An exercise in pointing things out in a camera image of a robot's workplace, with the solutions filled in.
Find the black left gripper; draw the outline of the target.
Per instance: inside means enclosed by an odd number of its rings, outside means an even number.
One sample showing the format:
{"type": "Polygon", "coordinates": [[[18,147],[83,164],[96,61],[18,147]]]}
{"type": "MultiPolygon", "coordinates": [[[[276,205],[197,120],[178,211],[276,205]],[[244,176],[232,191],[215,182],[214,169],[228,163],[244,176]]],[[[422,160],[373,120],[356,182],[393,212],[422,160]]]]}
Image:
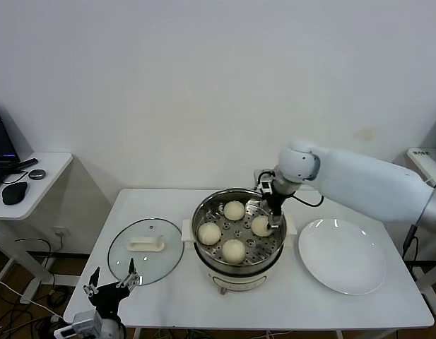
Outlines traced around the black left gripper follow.
{"type": "Polygon", "coordinates": [[[119,287],[117,287],[118,282],[114,282],[98,288],[99,277],[100,268],[97,267],[90,276],[88,284],[83,286],[83,290],[85,293],[96,293],[89,297],[89,301],[102,318],[117,318],[120,302],[126,299],[130,295],[130,290],[140,283],[140,275],[136,271],[134,259],[131,258],[128,275],[119,282],[119,287]]]}

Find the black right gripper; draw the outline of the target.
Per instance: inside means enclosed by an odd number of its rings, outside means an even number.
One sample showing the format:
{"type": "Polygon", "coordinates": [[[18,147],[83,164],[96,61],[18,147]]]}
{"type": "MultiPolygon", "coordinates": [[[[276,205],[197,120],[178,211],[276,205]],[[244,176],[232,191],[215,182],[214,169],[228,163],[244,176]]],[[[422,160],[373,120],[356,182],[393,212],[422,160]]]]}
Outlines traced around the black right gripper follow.
{"type": "Polygon", "coordinates": [[[283,194],[273,192],[271,194],[264,194],[264,200],[266,201],[271,214],[268,216],[267,227],[269,229],[277,229],[281,225],[281,216],[283,214],[282,205],[285,201],[285,196],[283,194]]]}

